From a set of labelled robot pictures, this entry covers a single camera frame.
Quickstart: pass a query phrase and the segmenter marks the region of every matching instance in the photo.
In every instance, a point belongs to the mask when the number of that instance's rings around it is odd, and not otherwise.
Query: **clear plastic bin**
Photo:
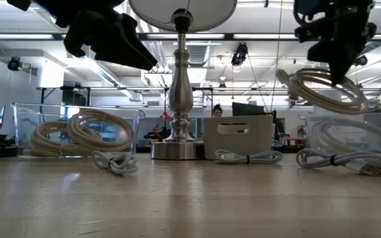
[[[331,154],[381,150],[381,112],[306,118],[308,147]]]
[[[62,106],[48,104],[23,104],[15,103],[12,105],[15,117],[15,137],[18,147],[17,156],[30,157],[30,150],[34,149],[30,142],[30,135],[45,122],[67,122],[74,114],[84,109],[96,109],[103,112],[119,116],[131,123],[136,135],[138,134],[139,120],[145,118],[145,113],[141,110],[131,108],[101,108],[91,106]],[[116,124],[107,122],[99,122],[93,120],[87,123],[87,127],[97,131],[102,135],[102,140],[107,142],[123,142],[127,139],[126,132],[123,128]],[[58,142],[62,145],[67,143],[75,143],[67,132],[55,132],[48,134],[47,138]],[[118,153],[136,153],[136,141],[134,141],[129,149],[118,151]],[[80,155],[66,155],[60,148],[58,157],[77,157]]]

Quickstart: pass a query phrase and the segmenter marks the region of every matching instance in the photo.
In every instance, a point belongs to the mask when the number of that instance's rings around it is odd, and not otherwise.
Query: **metal lamp base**
[[[204,143],[153,142],[151,145],[151,158],[168,160],[205,159]]]

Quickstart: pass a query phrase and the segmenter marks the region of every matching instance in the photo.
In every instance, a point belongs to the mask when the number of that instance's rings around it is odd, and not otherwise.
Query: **security camera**
[[[240,42],[235,53],[233,54],[232,65],[233,66],[242,65],[243,62],[246,60],[247,54],[248,54],[248,47],[246,46],[246,43]]]
[[[354,61],[354,65],[355,66],[358,66],[358,65],[361,65],[361,66],[364,66],[368,63],[368,59],[366,56],[361,56],[361,57],[358,57],[355,59]]]
[[[8,62],[8,69],[11,71],[20,71],[23,68],[23,63],[20,61],[20,57],[12,57]]]

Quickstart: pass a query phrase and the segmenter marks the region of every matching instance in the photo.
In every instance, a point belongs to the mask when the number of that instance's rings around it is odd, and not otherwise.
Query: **wooden table surface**
[[[345,168],[0,159],[0,237],[381,237],[381,177]]]

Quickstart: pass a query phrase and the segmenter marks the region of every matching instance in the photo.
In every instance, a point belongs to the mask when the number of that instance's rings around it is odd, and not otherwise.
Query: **lamp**
[[[188,112],[193,107],[192,87],[187,73],[189,52],[186,34],[211,30],[228,20],[237,0],[129,0],[130,7],[143,21],[178,34],[174,52],[175,71],[169,91],[169,108],[173,111],[171,135],[163,142],[151,144],[152,159],[203,159],[197,143],[189,135]]]

